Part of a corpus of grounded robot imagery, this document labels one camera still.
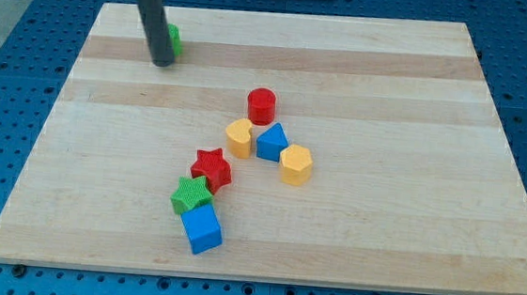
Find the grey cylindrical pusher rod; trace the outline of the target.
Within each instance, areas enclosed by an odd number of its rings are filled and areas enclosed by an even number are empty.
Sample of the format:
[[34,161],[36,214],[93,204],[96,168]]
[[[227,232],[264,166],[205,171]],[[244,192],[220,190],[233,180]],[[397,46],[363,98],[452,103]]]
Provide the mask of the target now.
[[156,67],[170,66],[175,60],[174,46],[162,0],[137,0],[139,14],[151,57]]

